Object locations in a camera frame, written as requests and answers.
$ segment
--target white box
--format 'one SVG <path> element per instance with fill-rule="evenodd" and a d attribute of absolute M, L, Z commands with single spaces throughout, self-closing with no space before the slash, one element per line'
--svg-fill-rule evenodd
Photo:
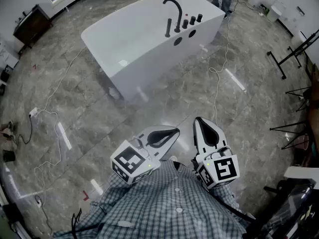
<path fill-rule="evenodd" d="M 202 21 L 180 26 L 175 32 L 178 9 L 164 0 L 140 0 L 104 17 L 85 29 L 81 37 L 126 100 L 182 59 L 213 41 L 225 13 L 206 0 L 176 0 L 185 19 L 202 14 Z M 165 36 L 171 18 L 170 37 Z"/>

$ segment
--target shoe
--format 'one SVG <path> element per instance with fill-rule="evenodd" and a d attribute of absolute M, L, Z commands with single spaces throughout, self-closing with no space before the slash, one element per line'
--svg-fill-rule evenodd
<path fill-rule="evenodd" d="M 169 160 L 177 162 L 177 157 L 176 157 L 176 156 L 171 156 L 171 157 L 169 158 Z"/>

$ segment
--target bathtub faucet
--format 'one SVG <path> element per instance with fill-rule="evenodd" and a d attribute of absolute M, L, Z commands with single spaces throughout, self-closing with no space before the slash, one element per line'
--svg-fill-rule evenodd
<path fill-rule="evenodd" d="M 183 14 L 183 11 L 181 10 L 181 7 L 180 7 L 180 5 L 179 5 L 179 3 L 176 1 L 176 0 L 164 0 L 163 1 L 163 4 L 166 4 L 166 2 L 167 1 L 171 1 L 171 2 L 173 2 L 176 6 L 177 6 L 177 8 L 178 8 L 178 11 L 179 11 L 179 15 L 178 15 L 178 20 L 177 20 L 177 26 L 176 26 L 176 28 L 175 28 L 175 32 L 176 33 L 179 33 L 180 32 L 180 22 L 181 22 L 181 16 L 182 16 L 182 14 Z"/>

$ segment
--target fiducial marker cube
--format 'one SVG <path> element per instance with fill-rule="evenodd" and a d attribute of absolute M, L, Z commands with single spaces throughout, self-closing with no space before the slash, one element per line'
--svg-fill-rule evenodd
<path fill-rule="evenodd" d="M 204 160 L 197 172 L 207 189 L 229 184 L 240 176 L 237 155 Z"/>
<path fill-rule="evenodd" d="M 112 154 L 111 164 L 113 171 L 128 184 L 140 181 L 160 166 L 146 150 L 135 148 L 127 140 Z"/>

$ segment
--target wire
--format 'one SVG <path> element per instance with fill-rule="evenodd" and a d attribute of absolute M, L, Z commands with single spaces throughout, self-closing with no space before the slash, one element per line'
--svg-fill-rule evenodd
<path fill-rule="evenodd" d="M 30 120 L 30 124 L 31 124 L 31 133 L 30 133 L 29 140 L 28 140 L 27 142 L 25 142 L 23 136 L 22 136 L 21 134 L 19 134 L 19 136 L 18 136 L 18 141 L 15 142 L 15 140 L 13 140 L 17 146 L 18 146 L 18 144 L 19 144 L 19 139 L 20 139 L 20 138 L 22 139 L 22 141 L 23 141 L 23 143 L 24 143 L 25 145 L 27 145 L 27 144 L 31 141 L 31 136 L 32 136 L 32 131 L 33 131 L 32 121 L 31 121 L 31 115 L 29 115 L 29 120 Z"/>
<path fill-rule="evenodd" d="M 220 81 L 219 73 L 221 73 L 221 72 L 224 70 L 224 66 L 225 66 L 225 64 L 226 64 L 226 62 L 227 62 L 228 45 L 229 45 L 229 43 L 230 43 L 230 41 L 229 41 L 229 25 L 228 25 L 229 20 L 230 20 L 230 17 L 228 18 L 228 21 L 227 21 L 228 31 L 227 31 L 227 46 L 226 46 L 226 52 L 225 52 L 225 62 L 224 62 L 224 64 L 223 64 L 223 66 L 222 66 L 222 68 L 221 68 L 220 71 L 216 71 L 216 69 L 213 68 L 213 67 L 209 67 L 209 69 L 208 69 L 211 73 L 215 73 L 215 74 L 217 74 L 217 76 L 218 76 L 218 82 L 217 82 L 217 87 L 216 87 L 216 95 L 215 95 L 215 99 L 214 99 L 215 123 L 216 123 L 216 125 L 218 125 L 218 123 L 217 123 L 216 99 L 217 99 L 217 95 L 218 95 L 218 85 L 219 85 L 219 81 Z"/>
<path fill-rule="evenodd" d="M 239 3 L 239 0 L 237 0 L 237 3 L 235 4 L 235 7 L 234 7 L 234 11 L 233 11 L 233 12 L 235 12 L 236 6 L 237 6 L 238 3 Z"/>
<path fill-rule="evenodd" d="M 246 6 L 248 9 L 259 12 L 257 9 L 250 8 L 250 7 L 249 7 L 249 6 L 248 6 L 245 2 L 239 2 L 239 3 L 244 3 L 244 4 L 245 4 L 245 6 Z"/>
<path fill-rule="evenodd" d="M 69 67 L 68 67 L 67 70 L 65 71 L 65 74 L 64 74 L 64 76 L 62 77 L 62 79 L 60 80 L 60 82 L 59 82 L 57 88 L 56 88 L 55 91 L 52 93 L 52 95 L 49 96 L 49 98 L 47 99 L 44 109 L 37 109 L 37 112 L 38 112 L 37 115 L 39 115 L 41 112 L 46 112 L 46 113 L 48 113 L 48 114 L 55 114 L 55 115 L 56 115 L 56 119 L 55 119 L 55 122 L 54 122 L 54 131 L 55 131 L 55 134 L 56 134 L 56 136 L 57 136 L 57 143 L 58 143 L 58 148 L 59 148 L 59 160 L 58 160 L 55 164 L 54 164 L 54 163 L 51 163 L 51 162 L 49 162 L 49 161 L 46 161 L 46 162 L 44 162 L 44 163 L 42 163 L 42 164 L 40 164 L 40 165 L 38 165 L 38 166 L 36 166 L 36 167 L 34 168 L 34 175 L 35 175 L 36 179 L 41 183 L 41 185 L 42 185 L 42 187 L 43 187 L 43 192 L 44 192 L 44 199 L 43 199 L 43 205 L 42 205 L 43 212 L 44 212 L 44 206 L 45 206 L 45 203 L 46 203 L 46 187 L 45 187 L 45 180 L 44 180 L 44 176 L 43 176 L 43 171 L 41 170 L 41 166 L 43 166 L 44 164 L 49 164 L 49 165 L 56 166 L 57 164 L 59 164 L 59 163 L 62 161 L 61 147 L 60 147 L 60 137 L 59 137 L 59 134 L 58 134 L 58 132 L 57 132 L 57 130 L 56 130 L 56 123 L 57 123 L 57 121 L 58 121 L 58 113 L 56 113 L 56 112 L 49 112 L 49 111 L 46 110 L 46 108 L 47 108 L 47 106 L 48 106 L 49 100 L 53 97 L 53 95 L 55 94 L 55 92 L 56 92 L 56 91 L 58 90 L 58 88 L 60 87 L 60 84 L 61 84 L 61 82 L 63 81 L 63 79 L 65 78 L 66 74 L 68 73 L 68 71 L 69 71 L 69 69 L 70 69 L 70 67 L 71 67 L 71 65 L 72 65 L 72 63 L 73 63 L 73 61 L 80 55 L 80 53 L 81 53 L 83 50 L 84 50 L 84 48 L 80 50 L 80 52 L 76 55 L 75 58 L 73 58 L 73 60 L 72 60 L 71 63 L 69 64 Z M 40 179 L 40 178 L 37 176 L 37 174 L 36 174 L 36 170 L 37 170 L 37 169 L 40 170 L 42 179 Z"/>
<path fill-rule="evenodd" d="M 52 234 L 52 231 L 53 231 L 53 230 L 52 230 L 52 227 L 51 227 L 50 224 L 49 224 L 48 216 L 47 216 L 47 214 L 46 214 L 45 211 L 44 211 L 41 198 L 40 198 L 38 195 L 35 195 L 35 196 L 34 196 L 34 199 L 36 200 L 36 202 L 37 202 L 38 204 L 41 204 L 41 209 L 42 209 L 42 211 L 43 211 L 43 213 L 44 213 L 44 215 L 45 215 L 45 218 L 46 218 L 46 224 L 47 224 L 48 227 L 50 228 L 50 234 Z"/>
<path fill-rule="evenodd" d="M 149 151 L 144 148 L 142 141 L 138 137 L 136 137 L 135 135 L 133 135 L 132 138 L 138 141 L 140 149 L 146 150 L 146 152 L 148 153 L 148 156 L 146 158 L 150 157 L 151 161 L 153 161 L 152 156 L 150 155 Z"/>

